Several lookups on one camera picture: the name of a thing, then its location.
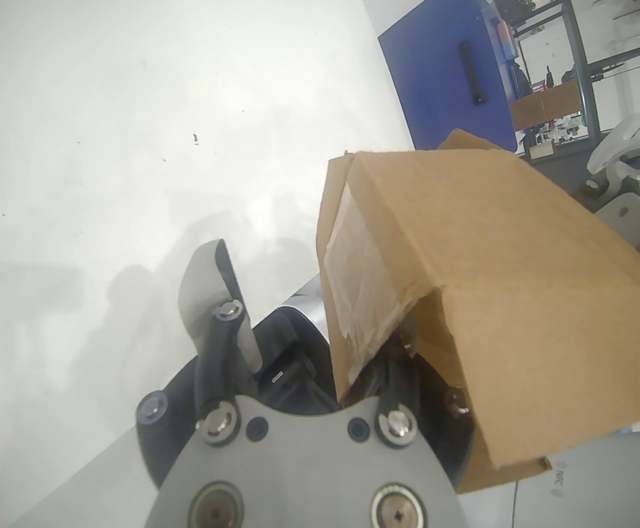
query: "metal frame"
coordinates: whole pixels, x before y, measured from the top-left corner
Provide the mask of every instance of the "metal frame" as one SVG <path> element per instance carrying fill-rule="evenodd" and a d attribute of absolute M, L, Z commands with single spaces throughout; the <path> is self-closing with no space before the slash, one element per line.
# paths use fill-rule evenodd
<path fill-rule="evenodd" d="M 569 46 L 571 48 L 571 54 L 573 56 L 574 67 L 575 67 L 575 77 L 578 82 L 578 88 L 580 90 L 580 97 L 582 99 L 582 118 L 587 127 L 588 132 L 588 140 L 583 141 L 584 150 L 591 149 L 593 150 L 602 140 L 602 132 L 600 130 L 600 120 L 598 119 L 598 109 L 596 107 L 596 99 L 593 93 L 593 78 L 598 74 L 601 74 L 604 69 L 611 68 L 612 66 L 619 65 L 621 62 L 625 60 L 629 60 L 635 57 L 640 56 L 640 48 L 632 49 L 630 51 L 626 51 L 624 53 L 619 53 L 617 55 L 613 55 L 611 57 L 606 57 L 599 61 L 589 64 L 587 62 L 587 56 L 584 52 L 584 44 L 582 43 L 582 35 L 580 34 L 580 28 L 578 27 L 578 20 L 575 16 L 575 11 L 573 10 L 573 5 L 571 0 L 553 0 L 538 8 L 531 13 L 520 17 L 519 19 L 513 20 L 511 25 L 514 28 L 518 26 L 522 26 L 527 20 L 531 20 L 532 18 L 538 16 L 545 11 L 553 9 L 554 7 L 559 7 L 559 11 L 544 20 L 541 20 L 533 25 L 528 26 L 525 29 L 520 29 L 513 32 L 514 38 L 522 36 L 524 33 L 530 31 L 531 29 L 538 27 L 540 24 L 544 24 L 545 22 L 550 22 L 555 20 L 556 18 L 562 17 L 564 22 L 564 30 L 566 31 L 567 37 L 569 39 Z M 524 61 L 524 53 L 522 52 L 522 47 L 520 46 L 520 42 L 518 42 L 518 46 L 520 49 L 520 55 L 522 60 Z M 550 157 L 560 157 L 564 154 L 559 151 L 551 156 L 545 156 L 541 159 L 549 159 Z M 525 158 L 529 162 L 531 162 L 531 157 L 529 155 L 529 149 L 525 147 Z"/>

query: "white table surface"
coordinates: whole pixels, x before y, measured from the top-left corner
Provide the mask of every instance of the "white table surface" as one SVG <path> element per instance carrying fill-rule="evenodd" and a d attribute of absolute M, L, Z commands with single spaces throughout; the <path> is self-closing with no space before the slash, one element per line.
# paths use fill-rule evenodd
<path fill-rule="evenodd" d="M 255 323 L 317 273 L 327 160 L 412 143 L 361 0 L 5 0 L 0 70 L 4 526 L 192 356 L 200 243 Z"/>

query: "cardboard box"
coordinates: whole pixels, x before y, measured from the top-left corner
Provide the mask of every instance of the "cardboard box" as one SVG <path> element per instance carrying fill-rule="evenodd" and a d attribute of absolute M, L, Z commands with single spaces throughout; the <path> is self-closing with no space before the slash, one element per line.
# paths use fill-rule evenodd
<path fill-rule="evenodd" d="M 640 419 L 640 255 L 517 156 L 440 148 L 331 160 L 317 254 L 338 397 L 411 313 L 479 428 L 470 491 Z"/>
<path fill-rule="evenodd" d="M 522 130 L 582 110 L 578 81 L 530 93 L 512 102 L 513 128 Z"/>

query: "black handle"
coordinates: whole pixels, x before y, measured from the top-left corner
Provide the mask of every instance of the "black handle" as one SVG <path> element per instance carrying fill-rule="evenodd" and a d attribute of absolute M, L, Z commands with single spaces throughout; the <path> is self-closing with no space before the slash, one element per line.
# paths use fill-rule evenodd
<path fill-rule="evenodd" d="M 474 106 L 480 106 L 486 102 L 486 95 L 480 87 L 476 66 L 471 50 L 471 41 L 465 40 L 458 44 L 458 55 L 462 62 L 462 68 L 465 71 L 469 92 L 471 93 L 471 102 Z"/>
<path fill-rule="evenodd" d="M 193 379 L 197 358 L 187 363 L 162 391 L 158 398 L 165 408 L 157 419 L 141 419 L 136 410 L 136 434 L 149 476 L 157 488 L 162 486 L 178 455 L 193 434 L 196 413 L 193 399 Z"/>
<path fill-rule="evenodd" d="M 207 335 L 198 350 L 194 380 L 198 419 L 205 419 L 221 401 L 235 401 L 236 395 L 254 396 L 255 380 L 238 350 L 237 337 L 243 312 L 231 321 L 212 315 Z"/>

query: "black cable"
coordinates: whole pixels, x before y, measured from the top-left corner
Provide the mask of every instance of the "black cable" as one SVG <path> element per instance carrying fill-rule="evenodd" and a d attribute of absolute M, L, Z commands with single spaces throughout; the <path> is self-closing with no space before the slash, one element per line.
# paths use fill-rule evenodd
<path fill-rule="evenodd" d="M 520 481 L 516 481 L 516 488 L 513 490 L 513 511 L 511 512 L 511 528 L 515 528 L 516 523 L 516 498 L 518 497 L 518 484 Z"/>
<path fill-rule="evenodd" d="M 608 76 L 606 76 L 606 77 L 603 77 L 603 79 L 608 79 L 608 78 L 610 78 L 610 77 L 615 77 L 616 75 L 620 75 L 620 74 L 626 74 L 627 72 L 630 72 L 630 71 L 632 71 L 632 70 L 637 70 L 638 68 L 640 68 L 640 66 L 636 66 L 636 67 L 634 67 L 634 68 L 629 68 L 628 70 L 625 70 L 625 71 L 623 71 L 623 72 L 618 72 L 617 74 L 608 75 Z"/>

